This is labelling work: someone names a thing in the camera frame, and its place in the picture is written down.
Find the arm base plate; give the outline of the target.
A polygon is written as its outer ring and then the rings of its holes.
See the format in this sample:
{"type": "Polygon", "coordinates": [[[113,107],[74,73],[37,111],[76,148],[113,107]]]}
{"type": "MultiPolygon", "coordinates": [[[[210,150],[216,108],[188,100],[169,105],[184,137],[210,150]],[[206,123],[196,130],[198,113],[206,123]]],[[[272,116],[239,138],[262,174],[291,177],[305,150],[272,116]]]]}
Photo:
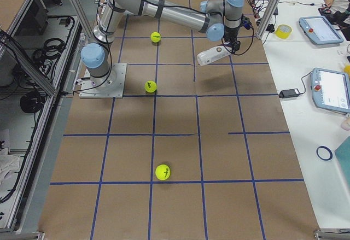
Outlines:
{"type": "Polygon", "coordinates": [[[80,98],[123,98],[125,77],[127,71],[126,63],[114,63],[109,77],[94,78],[88,69],[85,70],[82,81],[80,98]]]}

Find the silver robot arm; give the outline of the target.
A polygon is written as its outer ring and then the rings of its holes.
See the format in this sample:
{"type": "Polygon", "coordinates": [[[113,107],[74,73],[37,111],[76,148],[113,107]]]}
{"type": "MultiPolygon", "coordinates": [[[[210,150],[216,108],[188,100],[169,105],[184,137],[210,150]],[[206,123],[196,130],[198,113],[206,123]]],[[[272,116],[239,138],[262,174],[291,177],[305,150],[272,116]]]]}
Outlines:
{"type": "Polygon", "coordinates": [[[110,46],[122,18],[129,12],[137,16],[150,16],[204,33],[208,40],[222,44],[197,55],[199,65],[209,65],[240,49],[237,39],[241,27],[250,21],[242,13],[244,0],[208,0],[195,10],[167,0],[107,0],[107,7],[92,32],[93,41],[81,50],[80,57],[86,67],[87,80],[78,90],[81,98],[121,98],[124,92],[127,65],[114,63],[110,46]]]}

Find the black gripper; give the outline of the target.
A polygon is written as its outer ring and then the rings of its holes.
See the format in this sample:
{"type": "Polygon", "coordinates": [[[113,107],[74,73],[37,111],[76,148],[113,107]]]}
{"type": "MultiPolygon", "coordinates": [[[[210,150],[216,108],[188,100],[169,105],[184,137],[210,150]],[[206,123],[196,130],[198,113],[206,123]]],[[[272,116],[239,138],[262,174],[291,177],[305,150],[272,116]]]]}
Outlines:
{"type": "Polygon", "coordinates": [[[228,55],[232,55],[232,53],[235,53],[240,49],[241,42],[237,40],[238,32],[238,27],[224,27],[224,42],[222,43],[222,46],[228,55]]]}

